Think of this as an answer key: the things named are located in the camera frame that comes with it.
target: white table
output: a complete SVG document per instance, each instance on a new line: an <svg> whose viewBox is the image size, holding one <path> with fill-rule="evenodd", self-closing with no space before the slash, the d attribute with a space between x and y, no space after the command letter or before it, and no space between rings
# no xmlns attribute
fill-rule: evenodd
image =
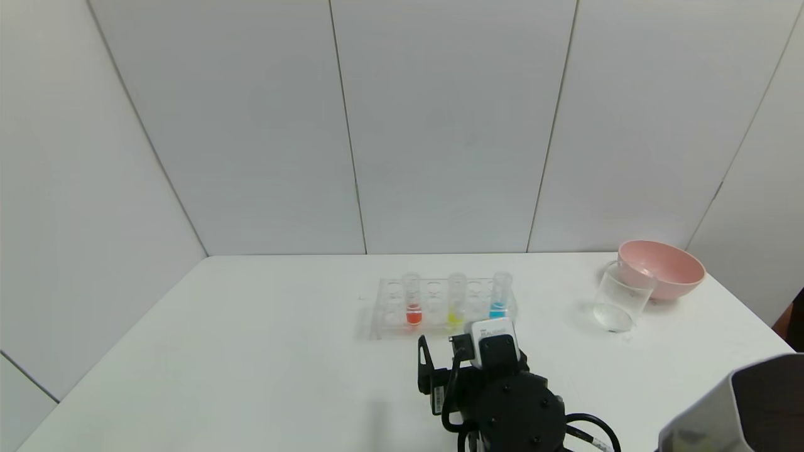
<svg viewBox="0 0 804 452"><path fill-rule="evenodd" d="M659 430L732 369L790 351L712 277L676 303L649 305L635 331L603 331L587 307L614 257L211 257L21 451L452 452L455 435L416 389L415 338L368 338L379 279L407 271L513 273L531 371L568 412L607 421L626 451L654 450ZM447 339L429 344L436 366L448 367Z"/></svg>

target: test tube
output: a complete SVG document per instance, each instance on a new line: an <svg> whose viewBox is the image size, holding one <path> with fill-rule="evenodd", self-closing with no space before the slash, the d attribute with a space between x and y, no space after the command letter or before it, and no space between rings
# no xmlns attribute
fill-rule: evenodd
<svg viewBox="0 0 804 452"><path fill-rule="evenodd" d="M463 323L464 309L466 308L466 275L453 273L447 278L447 302L449 311L447 319L452 324Z"/></svg>
<svg viewBox="0 0 804 452"><path fill-rule="evenodd" d="M508 312L508 300L511 298L511 283L514 277L508 272L497 272L491 284L491 309L489 318L505 317Z"/></svg>
<svg viewBox="0 0 804 452"><path fill-rule="evenodd" d="M406 273L402 276L402 291L407 308L408 323L421 323L421 282L418 273Z"/></svg>

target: black cable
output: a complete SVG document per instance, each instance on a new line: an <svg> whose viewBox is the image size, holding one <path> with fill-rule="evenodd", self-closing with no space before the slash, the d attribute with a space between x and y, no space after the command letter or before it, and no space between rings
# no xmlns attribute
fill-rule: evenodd
<svg viewBox="0 0 804 452"><path fill-rule="evenodd" d="M466 436L469 435L469 430L458 432L457 434L457 452L466 452Z"/></svg>
<svg viewBox="0 0 804 452"><path fill-rule="evenodd" d="M449 371L449 379L447 380L447 388L444 391L444 404L441 406L441 424L448 432L452 432L454 434L459 434L463 432L469 432L471 429L469 425L466 423L464 424L453 424L449 421L449 410L452 407L452 397L453 391L455 390L455 380L457 380L457 371L461 367L461 356L463 355L463 348L459 348L455 351L455 356L453 357L453 366L452 370Z"/></svg>
<svg viewBox="0 0 804 452"><path fill-rule="evenodd" d="M586 433L584 430L578 429L571 425L567 425L567 434L574 436L575 438L578 438L581 441L592 442L595 440L594 436Z"/></svg>
<svg viewBox="0 0 804 452"><path fill-rule="evenodd" d="M614 430L609 427L608 424L603 422L599 417L595 417L591 414L587 413L573 413L567 415L567 423L575 422L575 421L587 421L591 422L594 425L597 425L605 434L609 435L609 440L611 441L611 446L614 448L614 452L622 452L620 449L620 441L617 439L617 435L614 434Z"/></svg>

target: red liquid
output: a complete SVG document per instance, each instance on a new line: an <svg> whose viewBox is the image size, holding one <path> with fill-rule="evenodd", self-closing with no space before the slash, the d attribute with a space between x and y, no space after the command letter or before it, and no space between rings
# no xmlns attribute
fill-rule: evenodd
<svg viewBox="0 0 804 452"><path fill-rule="evenodd" d="M409 310L408 311L408 323L411 325L418 325L421 323L421 311L420 310Z"/></svg>

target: test tube with blue liquid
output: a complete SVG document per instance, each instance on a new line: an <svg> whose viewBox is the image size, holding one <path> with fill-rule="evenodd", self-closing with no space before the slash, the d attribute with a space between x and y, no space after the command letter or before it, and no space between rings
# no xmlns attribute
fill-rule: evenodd
<svg viewBox="0 0 804 452"><path fill-rule="evenodd" d="M491 282L491 305L489 318L506 317L511 299L511 284L514 277L508 272L497 272Z"/></svg>

